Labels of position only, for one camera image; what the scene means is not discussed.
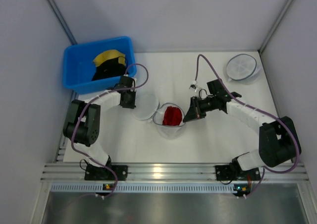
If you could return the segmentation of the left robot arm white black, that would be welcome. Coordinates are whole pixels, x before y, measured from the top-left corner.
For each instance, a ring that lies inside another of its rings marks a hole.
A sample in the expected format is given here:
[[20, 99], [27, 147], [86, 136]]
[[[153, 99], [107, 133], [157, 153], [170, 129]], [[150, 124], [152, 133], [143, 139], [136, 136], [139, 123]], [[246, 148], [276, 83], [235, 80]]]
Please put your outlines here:
[[121, 76], [110, 90], [105, 90], [90, 101], [73, 100], [66, 114], [63, 135], [71, 141], [72, 149], [83, 155], [95, 167], [111, 167], [111, 158], [97, 142], [100, 134], [101, 113], [116, 106], [135, 108], [136, 82]]

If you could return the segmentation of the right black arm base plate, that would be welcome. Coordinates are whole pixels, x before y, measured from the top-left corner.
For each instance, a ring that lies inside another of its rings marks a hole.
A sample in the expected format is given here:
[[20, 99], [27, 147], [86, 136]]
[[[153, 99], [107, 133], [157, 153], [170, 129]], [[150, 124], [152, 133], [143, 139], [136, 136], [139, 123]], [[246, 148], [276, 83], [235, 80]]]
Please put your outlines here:
[[217, 181], [259, 181], [261, 178], [258, 168], [250, 170], [241, 170], [238, 165], [229, 163], [226, 165], [216, 165], [215, 173]]

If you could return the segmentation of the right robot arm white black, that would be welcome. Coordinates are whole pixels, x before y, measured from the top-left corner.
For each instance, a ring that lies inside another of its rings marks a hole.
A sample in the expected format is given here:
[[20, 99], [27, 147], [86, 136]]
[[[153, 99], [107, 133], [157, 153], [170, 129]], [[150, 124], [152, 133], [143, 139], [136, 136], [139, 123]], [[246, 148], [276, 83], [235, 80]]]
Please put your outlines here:
[[277, 118], [270, 113], [239, 101], [240, 94], [229, 93], [222, 81], [207, 83], [209, 93], [202, 98], [203, 89], [194, 81], [190, 89], [195, 96], [190, 99], [190, 106], [183, 122], [203, 119], [208, 112], [222, 111], [251, 128], [259, 137], [259, 146], [232, 159], [229, 164], [233, 172], [242, 173], [254, 168], [273, 168], [288, 160], [298, 159], [301, 146], [291, 118]]

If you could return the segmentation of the red lace bra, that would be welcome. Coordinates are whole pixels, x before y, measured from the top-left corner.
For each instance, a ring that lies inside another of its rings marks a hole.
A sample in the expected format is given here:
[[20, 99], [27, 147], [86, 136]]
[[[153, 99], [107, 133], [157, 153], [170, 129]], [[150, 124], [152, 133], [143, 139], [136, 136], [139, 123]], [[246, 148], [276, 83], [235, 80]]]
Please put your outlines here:
[[183, 120], [182, 111], [178, 107], [168, 106], [164, 112], [162, 125], [179, 126]]

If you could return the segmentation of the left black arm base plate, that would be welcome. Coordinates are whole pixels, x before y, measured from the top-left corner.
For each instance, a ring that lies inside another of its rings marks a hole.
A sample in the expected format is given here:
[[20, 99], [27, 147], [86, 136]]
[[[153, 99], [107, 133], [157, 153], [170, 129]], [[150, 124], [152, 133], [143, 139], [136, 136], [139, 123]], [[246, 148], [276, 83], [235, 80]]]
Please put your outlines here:
[[[113, 165], [111, 167], [116, 174], [118, 181], [125, 181], [128, 176], [128, 166], [126, 165]], [[103, 167], [96, 167], [88, 164], [85, 168], [84, 180], [87, 181], [114, 181], [114, 175]]]

